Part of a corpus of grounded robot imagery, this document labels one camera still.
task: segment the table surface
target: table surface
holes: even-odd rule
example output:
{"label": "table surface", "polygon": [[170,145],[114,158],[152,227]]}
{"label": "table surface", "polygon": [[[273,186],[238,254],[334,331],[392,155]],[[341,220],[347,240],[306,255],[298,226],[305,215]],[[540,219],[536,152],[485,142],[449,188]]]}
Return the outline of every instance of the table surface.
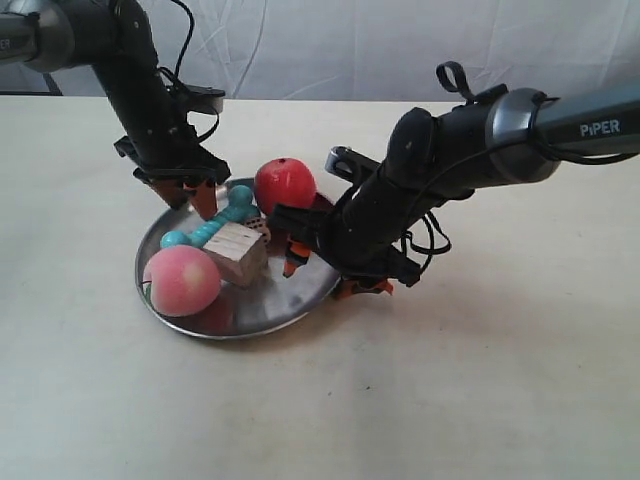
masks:
{"label": "table surface", "polygon": [[[207,147],[238,177],[304,159],[335,199],[329,148],[380,158],[410,107],[229,101]],[[454,248],[413,288],[206,343],[138,298],[165,206],[108,103],[0,111],[0,478],[637,478],[640,162],[479,191],[438,211]]]}

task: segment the blue toy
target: blue toy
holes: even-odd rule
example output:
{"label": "blue toy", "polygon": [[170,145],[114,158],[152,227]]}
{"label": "blue toy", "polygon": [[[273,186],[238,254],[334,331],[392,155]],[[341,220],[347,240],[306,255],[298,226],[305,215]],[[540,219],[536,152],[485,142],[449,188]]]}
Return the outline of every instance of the blue toy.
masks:
{"label": "blue toy", "polygon": [[260,216],[260,209],[252,204],[253,192],[245,185],[236,185],[229,191],[229,205],[220,210],[215,217],[204,222],[190,234],[172,230],[163,235],[161,248],[176,245],[191,245],[202,248],[227,222],[244,223],[250,218]]}

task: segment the white backdrop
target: white backdrop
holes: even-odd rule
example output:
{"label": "white backdrop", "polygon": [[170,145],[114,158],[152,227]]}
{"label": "white backdrop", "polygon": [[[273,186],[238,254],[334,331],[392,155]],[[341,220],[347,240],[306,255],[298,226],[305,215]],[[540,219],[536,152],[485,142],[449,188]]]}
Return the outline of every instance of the white backdrop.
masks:
{"label": "white backdrop", "polygon": [[[640,2],[631,0],[185,2],[197,26],[183,80],[230,97],[455,100],[435,78],[447,60],[465,66],[474,90],[506,82],[568,95],[638,76]],[[173,67],[186,16],[169,0],[141,3]],[[54,78],[66,95],[102,94],[88,69]]]}

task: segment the round silver tray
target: round silver tray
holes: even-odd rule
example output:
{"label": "round silver tray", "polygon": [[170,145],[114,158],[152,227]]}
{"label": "round silver tray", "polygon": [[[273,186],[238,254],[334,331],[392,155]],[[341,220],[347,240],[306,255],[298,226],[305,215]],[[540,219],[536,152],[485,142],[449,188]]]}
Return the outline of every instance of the round silver tray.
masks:
{"label": "round silver tray", "polygon": [[[228,190],[239,184],[251,187],[253,179],[238,179],[221,186],[216,192],[220,208],[226,205]],[[330,206],[325,197],[316,197],[315,208]],[[144,295],[144,267],[160,250],[160,239],[166,232],[190,232],[202,223],[203,220],[188,205],[180,210],[168,210],[149,228],[136,255],[135,281],[140,298],[158,319],[180,333],[211,340],[233,340],[274,332],[304,317],[338,283],[338,272],[315,254],[291,278],[285,278],[282,271],[287,236],[284,232],[275,231],[271,232],[268,246],[268,271],[250,287],[243,289],[223,282],[218,298],[202,312],[187,317],[161,315]]]}

